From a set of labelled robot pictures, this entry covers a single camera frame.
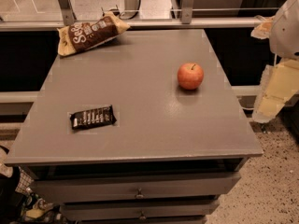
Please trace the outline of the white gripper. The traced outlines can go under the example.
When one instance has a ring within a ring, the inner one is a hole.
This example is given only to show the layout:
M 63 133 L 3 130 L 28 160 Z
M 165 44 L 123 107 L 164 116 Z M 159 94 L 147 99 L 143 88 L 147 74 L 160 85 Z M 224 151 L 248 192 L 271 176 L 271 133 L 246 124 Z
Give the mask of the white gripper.
M 299 91 L 299 0 L 287 0 L 275 17 L 258 15 L 261 22 L 251 31 L 257 39 L 268 39 L 270 50 L 284 60 L 267 65 L 260 81 L 252 119 L 267 123 L 274 119 L 284 105 Z

